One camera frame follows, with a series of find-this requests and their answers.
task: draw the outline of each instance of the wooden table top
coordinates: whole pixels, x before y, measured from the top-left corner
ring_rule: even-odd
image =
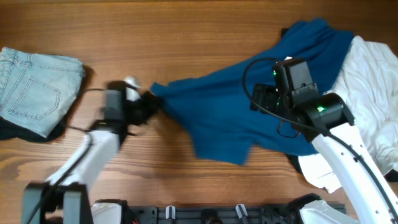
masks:
[[[133,75],[153,82],[201,77],[272,47],[283,27],[315,17],[398,52],[397,1],[101,1],[15,4],[0,0],[0,47],[67,55],[88,70],[88,88]],[[70,124],[87,127],[103,103],[87,94]],[[31,180],[44,180],[79,146],[67,130],[47,144],[0,142],[0,223],[19,223],[21,197]],[[342,189],[329,195],[306,182],[287,158],[254,147],[245,166],[195,159],[189,135],[161,113],[146,134],[128,137],[100,174],[90,200],[123,198],[130,205],[260,205],[285,203],[308,193],[347,204]]]

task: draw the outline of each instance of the blue cloth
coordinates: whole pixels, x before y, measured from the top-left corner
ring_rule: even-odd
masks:
[[[284,138],[277,134],[278,119],[249,109],[242,88],[243,71],[257,58],[304,58],[322,93],[336,80],[352,39],[352,32],[334,30],[323,19],[300,21],[275,47],[249,60],[201,78],[177,80],[168,86],[155,83],[151,90],[164,99],[164,110],[190,133],[200,159],[243,164],[253,144],[296,156],[314,154],[302,135]],[[274,63],[252,67],[247,78],[249,92],[255,83],[275,85]],[[282,132],[295,133],[289,124],[284,124]]]
[[[5,47],[0,54],[0,116],[47,137],[75,101],[84,76],[78,59]]]

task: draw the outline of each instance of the crumpled white towel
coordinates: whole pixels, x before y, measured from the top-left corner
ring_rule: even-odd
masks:
[[[398,171],[398,58],[386,44],[356,36],[333,88],[355,117],[373,161],[384,175]],[[298,157],[303,175],[329,193],[340,188],[320,155]]]

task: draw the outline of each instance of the blue shirt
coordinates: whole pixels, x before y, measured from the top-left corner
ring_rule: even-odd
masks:
[[[151,90],[163,98],[163,109],[191,135],[196,156],[200,159],[243,164],[253,144],[296,156],[314,154],[313,146],[300,135],[289,139],[277,133],[279,120],[251,111],[250,101],[242,88],[247,65],[257,58],[304,58],[320,93],[329,90],[337,78],[349,50],[353,33],[334,30],[323,19],[294,24],[275,47],[249,60],[201,78],[177,80]],[[248,73],[247,85],[275,85],[271,66],[260,62]],[[282,133],[294,135],[289,124]]]

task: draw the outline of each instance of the light blue denim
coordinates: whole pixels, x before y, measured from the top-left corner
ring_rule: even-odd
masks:
[[[3,48],[0,116],[47,137],[75,101],[85,76],[81,61]]]

